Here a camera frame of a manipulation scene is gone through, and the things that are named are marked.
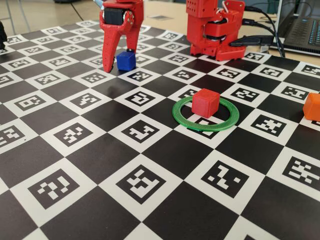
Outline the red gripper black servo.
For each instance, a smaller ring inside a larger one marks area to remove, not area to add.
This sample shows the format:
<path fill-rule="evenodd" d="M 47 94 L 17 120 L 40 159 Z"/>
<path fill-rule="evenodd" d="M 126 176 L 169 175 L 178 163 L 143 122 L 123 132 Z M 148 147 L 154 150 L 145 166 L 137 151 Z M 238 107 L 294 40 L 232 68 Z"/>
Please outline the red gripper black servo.
<path fill-rule="evenodd" d="M 104 31 L 102 48 L 102 64 L 109 73 L 114 64 L 115 52 L 125 25 L 126 45 L 128 52 L 136 52 L 138 37 L 144 20 L 143 0 L 103 0 L 100 4 L 104 23 L 100 27 Z"/>

